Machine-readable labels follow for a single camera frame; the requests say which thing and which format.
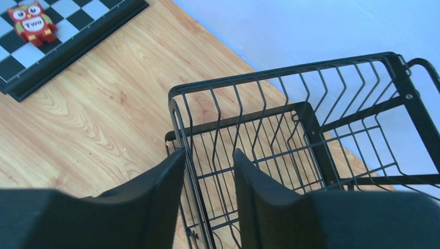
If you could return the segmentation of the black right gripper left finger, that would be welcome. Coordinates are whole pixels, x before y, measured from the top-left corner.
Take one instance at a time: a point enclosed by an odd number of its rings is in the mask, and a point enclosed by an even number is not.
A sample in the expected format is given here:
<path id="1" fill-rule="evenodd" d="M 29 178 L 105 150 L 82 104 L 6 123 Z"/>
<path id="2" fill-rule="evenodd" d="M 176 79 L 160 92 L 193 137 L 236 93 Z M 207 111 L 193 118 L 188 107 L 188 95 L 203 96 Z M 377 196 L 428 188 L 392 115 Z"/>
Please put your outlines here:
<path id="1" fill-rule="evenodd" d="M 1 190 L 1 248 L 172 248 L 185 151 L 96 197 Z"/>

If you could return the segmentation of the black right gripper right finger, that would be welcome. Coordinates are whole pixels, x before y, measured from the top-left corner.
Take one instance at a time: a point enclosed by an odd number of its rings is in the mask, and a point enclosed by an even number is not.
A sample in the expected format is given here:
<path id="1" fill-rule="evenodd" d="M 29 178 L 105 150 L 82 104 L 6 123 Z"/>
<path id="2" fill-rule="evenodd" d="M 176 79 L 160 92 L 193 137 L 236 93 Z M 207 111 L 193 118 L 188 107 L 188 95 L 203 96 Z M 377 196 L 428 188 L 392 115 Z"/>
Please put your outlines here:
<path id="1" fill-rule="evenodd" d="M 439 205 L 424 194 L 298 194 L 233 152 L 242 248 L 439 248 Z"/>

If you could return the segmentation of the red owl toy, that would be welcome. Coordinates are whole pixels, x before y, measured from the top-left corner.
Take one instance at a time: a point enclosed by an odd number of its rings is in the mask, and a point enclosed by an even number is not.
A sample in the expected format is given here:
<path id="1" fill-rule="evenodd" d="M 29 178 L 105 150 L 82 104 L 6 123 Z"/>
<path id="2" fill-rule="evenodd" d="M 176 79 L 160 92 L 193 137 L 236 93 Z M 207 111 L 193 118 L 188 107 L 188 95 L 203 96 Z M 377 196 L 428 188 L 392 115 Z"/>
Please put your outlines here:
<path id="1" fill-rule="evenodd" d="M 25 42 L 40 47 L 57 40 L 58 28 L 38 1 L 8 8 L 7 13 L 14 22 L 16 34 Z"/>

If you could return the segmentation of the black white chessboard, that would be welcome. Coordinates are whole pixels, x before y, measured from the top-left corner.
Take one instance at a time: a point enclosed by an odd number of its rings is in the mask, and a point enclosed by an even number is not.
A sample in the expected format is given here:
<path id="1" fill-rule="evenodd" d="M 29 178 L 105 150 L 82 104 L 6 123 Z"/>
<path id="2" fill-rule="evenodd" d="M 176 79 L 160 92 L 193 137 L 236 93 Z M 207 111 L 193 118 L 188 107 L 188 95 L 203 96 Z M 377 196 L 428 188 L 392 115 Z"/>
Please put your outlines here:
<path id="1" fill-rule="evenodd" d="M 7 10 L 32 1 L 1 1 L 1 93 L 21 102 L 118 28 L 147 1 L 39 1 L 56 27 L 56 40 L 40 47 L 14 31 Z"/>

